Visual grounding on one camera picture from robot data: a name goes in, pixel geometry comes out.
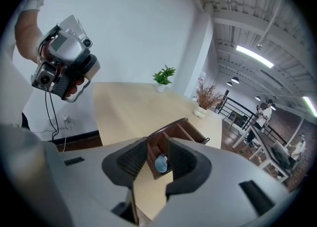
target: potted plant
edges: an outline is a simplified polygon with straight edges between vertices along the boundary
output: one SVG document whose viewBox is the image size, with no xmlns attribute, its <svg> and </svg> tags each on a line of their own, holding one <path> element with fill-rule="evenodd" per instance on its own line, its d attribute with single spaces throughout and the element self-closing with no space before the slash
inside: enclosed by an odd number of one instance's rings
<svg viewBox="0 0 317 227">
<path fill-rule="evenodd" d="M 214 85 L 204 87 L 202 82 L 199 82 L 196 93 L 198 107 L 194 110 L 194 115 L 199 118 L 204 118 L 207 110 L 212 106 L 218 105 L 223 97 L 220 92 L 215 92 Z"/>
<path fill-rule="evenodd" d="M 171 83 L 168 79 L 169 76 L 173 76 L 176 69 L 174 67 L 167 67 L 165 64 L 165 69 L 153 75 L 154 81 L 158 83 L 157 91 L 163 92 L 167 86 L 167 84 Z"/>
</svg>

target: dried flower arrangement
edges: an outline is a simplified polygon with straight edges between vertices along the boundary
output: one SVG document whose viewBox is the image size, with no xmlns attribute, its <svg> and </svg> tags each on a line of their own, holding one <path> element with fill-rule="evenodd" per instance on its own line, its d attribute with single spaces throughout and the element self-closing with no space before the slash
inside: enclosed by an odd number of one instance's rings
<svg viewBox="0 0 317 227">
<path fill-rule="evenodd" d="M 197 103 L 199 107 L 207 110 L 212 106 L 218 105 L 222 101 L 223 95 L 220 92 L 215 92 L 215 86 L 204 87 L 204 84 L 199 82 L 197 89 Z"/>
</svg>

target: white column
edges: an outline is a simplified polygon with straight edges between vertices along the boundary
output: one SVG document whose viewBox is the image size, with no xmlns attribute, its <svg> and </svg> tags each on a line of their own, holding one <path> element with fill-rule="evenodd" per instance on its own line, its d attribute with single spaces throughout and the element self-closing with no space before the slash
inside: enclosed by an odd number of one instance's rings
<svg viewBox="0 0 317 227">
<path fill-rule="evenodd" d="M 179 71 L 172 85 L 174 91 L 186 97 L 190 97 L 193 92 L 211 44 L 213 24 L 211 20 L 212 7 L 210 6 L 207 6 L 207 12 L 200 14 L 195 22 Z"/>
</svg>

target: desk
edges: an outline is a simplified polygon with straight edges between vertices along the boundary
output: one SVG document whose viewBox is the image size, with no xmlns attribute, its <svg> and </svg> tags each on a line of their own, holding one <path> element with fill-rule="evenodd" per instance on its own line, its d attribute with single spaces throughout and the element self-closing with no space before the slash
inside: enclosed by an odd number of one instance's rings
<svg viewBox="0 0 317 227">
<path fill-rule="evenodd" d="M 204 119 L 193 114 L 197 103 L 166 88 L 156 91 L 153 84 L 95 83 L 94 106 L 103 145 L 148 136 L 161 127 L 187 117 L 188 121 L 210 141 L 221 148 L 221 116 L 208 110 Z M 172 172 L 153 179 L 147 163 L 134 181 L 136 205 L 153 219 L 166 204 L 165 187 L 173 181 Z"/>
<path fill-rule="evenodd" d="M 226 118 L 229 118 L 229 117 L 231 116 L 231 114 L 232 114 L 234 117 L 233 117 L 233 119 L 232 119 L 231 124 L 229 125 L 229 127 L 228 127 L 228 129 L 227 129 L 228 131 L 229 131 L 230 127 L 234 124 L 234 122 L 236 121 L 236 118 L 237 118 L 238 116 L 240 116 L 240 117 L 243 117 L 243 116 L 244 116 L 243 113 L 241 113 L 241 112 L 239 112 L 239 111 L 233 109 L 225 118 L 223 118 L 223 120 L 225 120 Z"/>
<path fill-rule="evenodd" d="M 260 143 L 260 147 L 257 149 L 257 151 L 249 158 L 249 160 L 251 160 L 252 158 L 254 158 L 255 155 L 257 155 L 261 149 L 263 149 L 265 156 L 266 156 L 266 160 L 259 165 L 259 168 L 264 169 L 266 166 L 268 166 L 269 164 L 273 165 L 276 169 L 279 170 L 280 173 L 283 174 L 283 178 L 281 178 L 279 180 L 279 182 L 283 182 L 284 180 L 286 180 L 287 178 L 289 178 L 291 176 L 291 174 L 285 169 L 283 168 L 279 162 L 277 161 L 277 159 L 275 158 L 271 147 L 274 145 L 274 143 L 265 135 L 263 134 L 260 130 L 258 130 L 256 127 L 254 127 L 252 124 L 250 124 L 250 126 L 248 127 L 248 129 L 245 131 L 245 133 L 239 138 L 239 140 L 232 146 L 232 148 L 234 149 L 235 147 L 238 146 L 238 144 L 243 140 L 243 138 L 248 134 L 248 132 L 252 130 L 258 140 L 258 142 Z"/>
</svg>

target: white pot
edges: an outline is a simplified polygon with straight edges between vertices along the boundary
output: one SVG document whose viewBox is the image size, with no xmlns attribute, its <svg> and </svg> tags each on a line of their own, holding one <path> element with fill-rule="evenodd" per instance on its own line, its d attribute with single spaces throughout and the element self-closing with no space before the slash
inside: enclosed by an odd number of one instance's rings
<svg viewBox="0 0 317 227">
<path fill-rule="evenodd" d="M 194 115 L 199 117 L 199 118 L 204 118 L 206 115 L 207 110 L 201 108 L 201 107 L 197 107 L 196 110 L 194 110 Z"/>
<path fill-rule="evenodd" d="M 165 90 L 165 88 L 166 88 L 166 85 L 158 83 L 158 85 L 157 85 L 158 92 L 163 92 Z"/>
</svg>

